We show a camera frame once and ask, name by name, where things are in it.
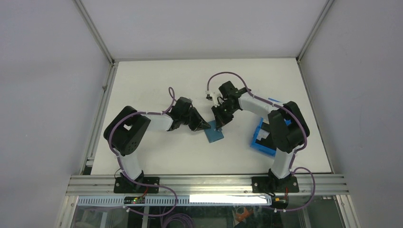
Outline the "teal leather card holder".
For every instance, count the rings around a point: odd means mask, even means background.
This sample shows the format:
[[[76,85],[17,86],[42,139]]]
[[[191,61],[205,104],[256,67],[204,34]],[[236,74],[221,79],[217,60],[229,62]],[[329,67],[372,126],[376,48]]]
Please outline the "teal leather card holder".
[[[214,143],[224,138],[224,134],[221,128],[216,128],[216,121],[209,121],[208,124],[211,126],[209,129],[205,129],[204,133],[207,137],[209,143]]]

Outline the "aluminium front mounting rail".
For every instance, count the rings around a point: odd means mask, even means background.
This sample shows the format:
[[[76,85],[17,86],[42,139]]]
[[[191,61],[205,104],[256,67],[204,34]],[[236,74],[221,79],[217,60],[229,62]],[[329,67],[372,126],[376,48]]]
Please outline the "aluminium front mounting rail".
[[[162,175],[159,185],[174,190],[177,195],[224,194],[252,195],[259,184],[252,182],[252,174],[244,175]],[[348,195],[349,189],[342,174],[296,174],[298,195],[307,196],[313,190],[317,196]],[[71,176],[67,196],[113,195],[114,175]]]

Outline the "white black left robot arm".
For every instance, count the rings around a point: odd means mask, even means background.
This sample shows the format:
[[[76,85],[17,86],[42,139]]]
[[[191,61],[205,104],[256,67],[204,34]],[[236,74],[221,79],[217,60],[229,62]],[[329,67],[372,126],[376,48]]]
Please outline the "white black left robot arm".
[[[182,125],[193,132],[211,128],[193,106],[192,100],[185,97],[173,99],[170,106],[161,112],[138,111],[125,106],[107,126],[103,136],[117,159],[123,185],[131,193],[139,192],[145,185],[144,171],[136,150],[146,131],[171,132]]]

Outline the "blue plastic bin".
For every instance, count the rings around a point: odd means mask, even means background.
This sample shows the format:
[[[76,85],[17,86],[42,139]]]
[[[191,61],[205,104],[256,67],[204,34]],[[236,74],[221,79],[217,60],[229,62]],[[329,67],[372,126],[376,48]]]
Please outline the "blue plastic bin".
[[[277,104],[278,103],[276,103],[276,100],[269,99],[265,100],[264,102],[253,97],[250,100],[250,104],[247,105],[248,111],[260,117],[260,121],[253,134],[250,147],[266,156],[273,158],[276,155],[276,146],[271,137],[268,115],[270,112],[278,110],[278,107],[275,106]]]

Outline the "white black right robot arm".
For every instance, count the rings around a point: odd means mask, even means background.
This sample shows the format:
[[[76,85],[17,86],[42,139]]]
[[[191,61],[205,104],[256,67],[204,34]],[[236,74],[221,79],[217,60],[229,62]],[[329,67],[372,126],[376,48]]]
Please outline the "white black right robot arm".
[[[276,147],[274,162],[267,179],[258,184],[260,191],[281,192],[294,183],[291,166],[295,154],[305,146],[309,128],[295,102],[275,103],[260,98],[244,87],[237,89],[228,81],[219,87],[220,95],[206,91],[206,98],[214,102],[211,108],[216,129],[220,129],[234,118],[238,110],[249,111],[266,119],[269,123],[269,137]]]

